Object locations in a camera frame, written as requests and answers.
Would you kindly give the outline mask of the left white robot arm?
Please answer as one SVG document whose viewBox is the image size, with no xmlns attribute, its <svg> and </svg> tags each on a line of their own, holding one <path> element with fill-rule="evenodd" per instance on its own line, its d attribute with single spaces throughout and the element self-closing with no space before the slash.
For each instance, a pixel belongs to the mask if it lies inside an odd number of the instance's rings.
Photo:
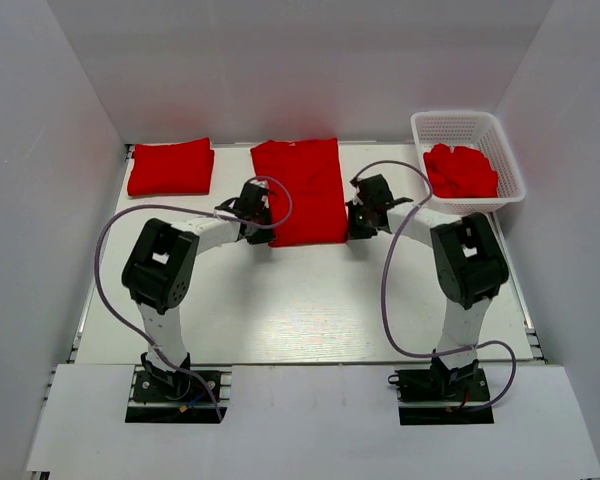
<svg viewBox="0 0 600 480">
<path fill-rule="evenodd" d="M 182 398 L 191 387 L 180 304 L 189 290 L 196 258 L 225 244 L 274 240 L 268 194 L 264 180 L 250 181 L 237 198 L 218 206 L 220 217 L 196 216 L 179 223 L 150 219 L 132 249 L 122 284 L 138 307 L 149 337 L 141 364 L 168 398 Z"/>
</svg>

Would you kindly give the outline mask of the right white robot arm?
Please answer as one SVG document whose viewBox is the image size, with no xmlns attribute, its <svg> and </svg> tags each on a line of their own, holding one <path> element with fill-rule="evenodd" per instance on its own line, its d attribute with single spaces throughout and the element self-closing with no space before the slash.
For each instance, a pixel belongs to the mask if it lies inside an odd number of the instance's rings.
<svg viewBox="0 0 600 480">
<path fill-rule="evenodd" d="M 406 197 L 395 197 L 382 175 L 356 176 L 346 204 L 348 236 L 385 232 L 433 252 L 436 278 L 446 297 L 445 316 L 426 370 L 401 370 L 392 379 L 405 402 L 467 401 L 479 383 L 479 336 L 486 313 L 509 279 L 509 268 L 482 213 L 455 218 Z"/>
</svg>

